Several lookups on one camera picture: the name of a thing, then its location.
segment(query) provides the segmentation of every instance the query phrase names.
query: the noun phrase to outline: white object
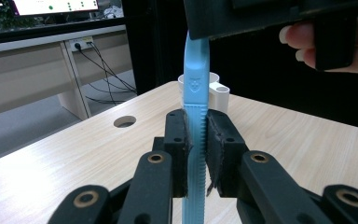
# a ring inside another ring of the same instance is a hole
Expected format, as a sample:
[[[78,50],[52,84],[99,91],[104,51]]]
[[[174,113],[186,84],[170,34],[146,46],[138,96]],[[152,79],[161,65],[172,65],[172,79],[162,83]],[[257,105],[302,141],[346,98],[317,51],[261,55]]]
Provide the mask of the white object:
[[[209,104],[208,108],[227,113],[229,87],[219,83],[220,76],[216,73],[209,73]],[[181,107],[183,107],[183,83],[184,75],[179,76],[179,92],[181,95]]]

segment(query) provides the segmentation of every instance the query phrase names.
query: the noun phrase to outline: desk leg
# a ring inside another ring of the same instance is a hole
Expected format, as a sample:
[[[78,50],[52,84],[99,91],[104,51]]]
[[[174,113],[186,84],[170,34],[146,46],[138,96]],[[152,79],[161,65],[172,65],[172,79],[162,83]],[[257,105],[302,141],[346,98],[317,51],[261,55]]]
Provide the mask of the desk leg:
[[[87,103],[84,92],[82,91],[82,84],[77,72],[74,55],[69,47],[68,41],[61,42],[62,54],[65,59],[70,78],[72,80],[72,86],[74,87],[70,91],[60,93],[58,95],[61,105],[69,112],[74,114],[80,119],[88,119],[91,117],[90,108]]]

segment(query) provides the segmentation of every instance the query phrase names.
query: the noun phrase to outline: ridged blue surface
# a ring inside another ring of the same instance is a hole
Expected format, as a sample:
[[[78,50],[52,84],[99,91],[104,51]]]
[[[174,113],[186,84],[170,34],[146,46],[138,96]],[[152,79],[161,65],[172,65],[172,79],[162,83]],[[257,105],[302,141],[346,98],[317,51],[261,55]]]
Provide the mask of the ridged blue surface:
[[[201,224],[205,208],[205,138],[209,97],[209,40],[191,40],[185,47],[184,110],[192,148],[188,156],[188,194],[183,199],[182,223]]]

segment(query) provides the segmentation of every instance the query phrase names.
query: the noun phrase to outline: fingernail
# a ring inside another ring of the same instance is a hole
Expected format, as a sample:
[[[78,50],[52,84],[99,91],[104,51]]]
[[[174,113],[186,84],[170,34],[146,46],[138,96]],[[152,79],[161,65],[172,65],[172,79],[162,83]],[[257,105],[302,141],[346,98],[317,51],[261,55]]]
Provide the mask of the fingernail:
[[[305,52],[304,49],[299,49],[296,52],[296,59],[298,62],[304,62],[304,52]]]
[[[281,43],[283,44],[287,44],[287,40],[286,40],[286,34],[287,31],[289,30],[289,28],[292,27],[291,25],[289,26],[285,26],[283,27],[280,32],[279,32],[279,40],[281,41]]]

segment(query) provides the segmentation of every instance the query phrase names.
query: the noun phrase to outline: power outlet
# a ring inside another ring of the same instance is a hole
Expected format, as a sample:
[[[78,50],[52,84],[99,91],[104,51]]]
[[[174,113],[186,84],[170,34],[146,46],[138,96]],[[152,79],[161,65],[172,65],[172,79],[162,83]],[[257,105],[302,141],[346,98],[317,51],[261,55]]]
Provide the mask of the power outlet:
[[[78,43],[81,47],[81,49],[89,49],[92,48],[91,44],[93,43],[92,36],[85,36],[77,39],[71,39],[69,40],[69,44],[71,45],[71,51],[78,51],[77,48],[75,48],[75,44]]]

